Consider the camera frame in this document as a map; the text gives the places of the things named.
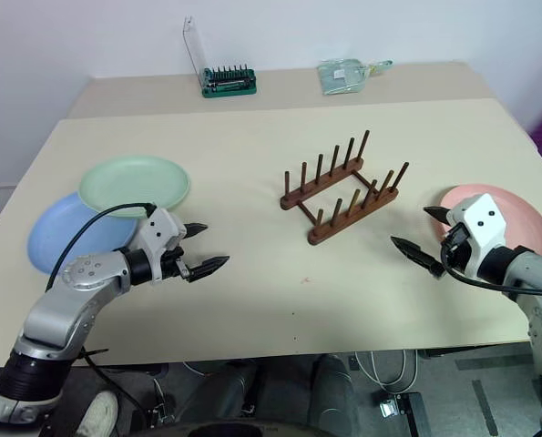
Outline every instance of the wooden rack base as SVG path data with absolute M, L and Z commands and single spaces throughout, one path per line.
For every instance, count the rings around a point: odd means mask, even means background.
M 307 240 L 311 244 L 316 245 L 321 243 L 322 241 L 325 241 L 339 231 L 347 228 L 348 226 L 351 226 L 356 221 L 363 219 L 377 209 L 392 202 L 396 198 L 396 196 L 398 196 L 398 183 L 400 182 L 400 179 L 408 168 L 407 162 L 404 162 L 404 165 L 400 169 L 400 172 L 398 173 L 398 176 L 394 180 L 394 183 L 391 187 L 388 187 L 388 184 L 390 183 L 390 180 L 394 174 L 392 170 L 390 170 L 386 175 L 386 178 L 380 189 L 376 188 L 376 184 L 378 183 L 376 179 L 370 182 L 358 172 L 358 170 L 360 170 L 363 166 L 362 153 L 369 135 L 370 131 L 366 130 L 363 135 L 360 151 L 357 157 L 353 158 L 352 160 L 350 160 L 350 156 L 352 154 L 354 138 L 350 139 L 350 144 L 347 148 L 347 153 L 345 154 L 345 160 L 343 164 L 341 164 L 339 167 L 335 166 L 337 163 L 339 146 L 335 146 L 330 170 L 325 174 L 322 174 L 323 155 L 320 155 L 318 159 L 315 178 L 310 182 L 306 181 L 307 163 L 303 162 L 301 172 L 301 184 L 298 188 L 294 190 L 290 190 L 290 173 L 289 171 L 285 171 L 285 194 L 281 198 L 281 208 L 291 209 L 297 206 L 303 211 L 305 216 L 307 216 L 307 218 L 313 224 L 313 228 L 309 231 L 307 235 Z M 358 178 L 360 182 L 362 182 L 362 184 L 368 189 L 362 203 L 357 203 L 361 190 L 356 189 L 353 193 L 350 206 L 345 212 L 340 213 L 343 200 L 341 198 L 338 198 L 337 203 L 335 204 L 335 209 L 333 210 L 332 218 L 329 221 L 325 222 L 322 222 L 323 209 L 319 209 L 317 217 L 315 217 L 303 204 L 304 200 L 315 196 L 317 193 L 320 193 L 321 191 L 331 187 L 332 185 L 351 175 L 354 175 L 356 178 Z

